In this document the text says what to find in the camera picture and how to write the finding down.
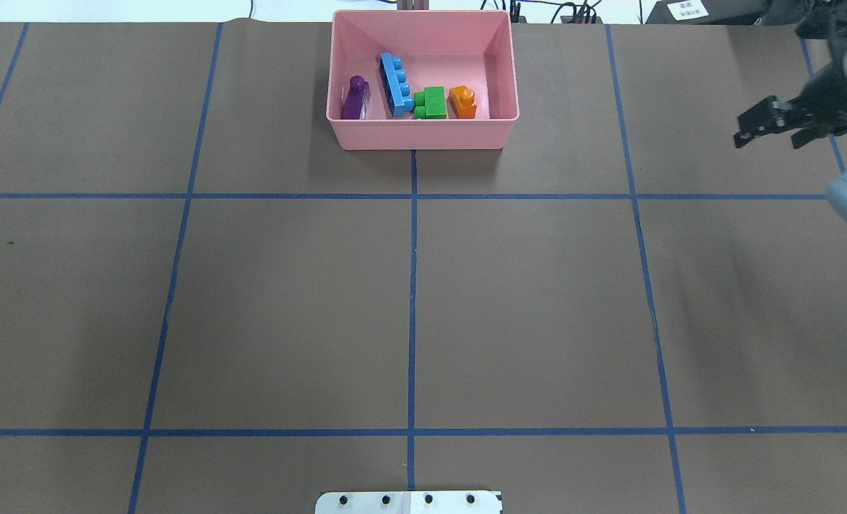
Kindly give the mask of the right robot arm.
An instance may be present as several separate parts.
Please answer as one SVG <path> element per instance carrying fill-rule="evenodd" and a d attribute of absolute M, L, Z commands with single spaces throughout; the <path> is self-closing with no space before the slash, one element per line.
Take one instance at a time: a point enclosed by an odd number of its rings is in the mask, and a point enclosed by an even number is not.
<path fill-rule="evenodd" d="M 807 81 L 798 96 L 789 101 L 768 96 L 737 117 L 733 135 L 736 148 L 762 136 L 791 131 L 791 144 L 806 144 L 829 136 L 847 134 L 847 38 L 828 40 L 831 61 Z M 831 207 L 847 222 L 847 169 L 826 188 Z"/>

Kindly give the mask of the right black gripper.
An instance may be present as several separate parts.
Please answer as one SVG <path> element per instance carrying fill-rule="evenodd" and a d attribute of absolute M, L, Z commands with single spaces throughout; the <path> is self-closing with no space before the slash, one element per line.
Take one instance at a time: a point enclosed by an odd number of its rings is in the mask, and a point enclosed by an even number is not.
<path fill-rule="evenodd" d="M 743 111 L 736 118 L 739 129 L 734 133 L 734 148 L 788 130 L 786 118 L 791 122 L 789 129 L 796 130 L 791 136 L 796 150 L 818 139 L 847 134 L 847 65 L 834 61 L 825 66 L 791 103 L 767 96 Z"/>

